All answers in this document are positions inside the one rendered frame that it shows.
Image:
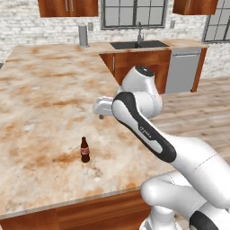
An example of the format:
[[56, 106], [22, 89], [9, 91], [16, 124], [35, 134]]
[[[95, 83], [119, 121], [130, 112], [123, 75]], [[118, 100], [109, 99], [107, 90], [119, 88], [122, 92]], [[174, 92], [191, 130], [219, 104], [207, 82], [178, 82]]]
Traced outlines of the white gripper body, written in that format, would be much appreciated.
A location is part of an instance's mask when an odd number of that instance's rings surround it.
[[100, 96], [96, 99], [93, 104], [93, 112], [101, 116], [112, 116], [112, 105], [113, 98], [108, 96]]

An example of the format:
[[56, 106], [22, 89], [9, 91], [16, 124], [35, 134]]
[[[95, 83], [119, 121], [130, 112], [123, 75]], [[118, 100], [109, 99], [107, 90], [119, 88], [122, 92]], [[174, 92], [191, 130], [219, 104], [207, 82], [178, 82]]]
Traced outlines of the brown cola bottle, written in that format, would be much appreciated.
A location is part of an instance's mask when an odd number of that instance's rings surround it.
[[81, 143], [81, 157], [83, 163], [88, 163], [90, 161], [90, 150], [89, 146], [86, 141], [86, 137], [82, 137], [82, 143]]

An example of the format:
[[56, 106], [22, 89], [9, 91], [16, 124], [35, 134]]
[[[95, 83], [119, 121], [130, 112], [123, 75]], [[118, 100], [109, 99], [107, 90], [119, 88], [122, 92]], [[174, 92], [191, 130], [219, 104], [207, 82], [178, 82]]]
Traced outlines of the black kitchen sink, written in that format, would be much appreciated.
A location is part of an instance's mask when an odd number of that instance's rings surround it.
[[111, 45], [115, 49], [149, 49], [149, 48], [163, 48], [166, 44], [160, 40], [149, 40], [149, 41], [126, 41], [126, 42], [112, 42]]

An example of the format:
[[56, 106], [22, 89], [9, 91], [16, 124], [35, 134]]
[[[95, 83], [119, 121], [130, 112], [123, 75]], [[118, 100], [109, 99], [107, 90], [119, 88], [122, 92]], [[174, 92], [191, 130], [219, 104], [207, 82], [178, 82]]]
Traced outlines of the grey paper towel holder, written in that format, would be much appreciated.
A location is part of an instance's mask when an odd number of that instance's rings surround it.
[[85, 24], [80, 24], [78, 26], [78, 33], [79, 33], [79, 46], [81, 48], [88, 48], [88, 35], [87, 35], [87, 26]]

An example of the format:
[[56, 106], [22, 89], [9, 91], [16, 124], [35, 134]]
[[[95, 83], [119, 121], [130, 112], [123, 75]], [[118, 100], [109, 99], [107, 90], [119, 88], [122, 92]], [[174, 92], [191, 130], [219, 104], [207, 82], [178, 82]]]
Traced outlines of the grey tap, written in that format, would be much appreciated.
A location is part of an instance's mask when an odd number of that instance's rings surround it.
[[142, 25], [141, 22], [137, 23], [137, 28], [138, 28], [138, 35], [137, 35], [137, 43], [140, 44], [141, 41], [144, 41], [144, 33], [141, 33], [142, 30]]

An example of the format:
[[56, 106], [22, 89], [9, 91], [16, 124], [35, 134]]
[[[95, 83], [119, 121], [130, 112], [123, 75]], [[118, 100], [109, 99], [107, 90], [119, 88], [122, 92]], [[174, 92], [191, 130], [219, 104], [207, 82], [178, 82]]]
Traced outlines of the grey dishwasher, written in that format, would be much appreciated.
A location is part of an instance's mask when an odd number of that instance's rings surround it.
[[173, 49], [165, 86], [166, 93], [189, 92], [198, 68], [201, 48]]

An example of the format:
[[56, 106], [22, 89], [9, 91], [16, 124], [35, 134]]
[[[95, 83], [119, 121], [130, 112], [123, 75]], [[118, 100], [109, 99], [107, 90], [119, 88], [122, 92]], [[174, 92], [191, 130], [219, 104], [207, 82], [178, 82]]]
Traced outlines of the dark framed window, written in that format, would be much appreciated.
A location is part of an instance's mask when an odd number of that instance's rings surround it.
[[104, 30], [163, 28], [168, 0], [102, 0]]
[[216, 13], [207, 19], [203, 42], [230, 42], [230, 0], [218, 0]]

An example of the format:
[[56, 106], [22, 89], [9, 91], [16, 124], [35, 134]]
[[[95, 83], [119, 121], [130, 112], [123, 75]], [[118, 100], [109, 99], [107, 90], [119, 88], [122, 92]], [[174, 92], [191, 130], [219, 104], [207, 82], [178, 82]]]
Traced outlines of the brown island cupboard front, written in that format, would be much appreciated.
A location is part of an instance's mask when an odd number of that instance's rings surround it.
[[135, 190], [0, 220], [3, 230], [138, 230], [150, 207]]

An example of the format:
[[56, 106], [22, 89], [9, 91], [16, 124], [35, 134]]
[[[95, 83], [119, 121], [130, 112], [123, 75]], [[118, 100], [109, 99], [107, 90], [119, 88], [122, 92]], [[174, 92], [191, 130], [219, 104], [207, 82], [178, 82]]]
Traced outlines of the brown wall cupboard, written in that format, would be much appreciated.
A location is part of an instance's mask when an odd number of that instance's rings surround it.
[[41, 17], [97, 17], [98, 0], [38, 0]]
[[181, 15], [210, 15], [217, 9], [218, 0], [174, 0], [172, 12]]

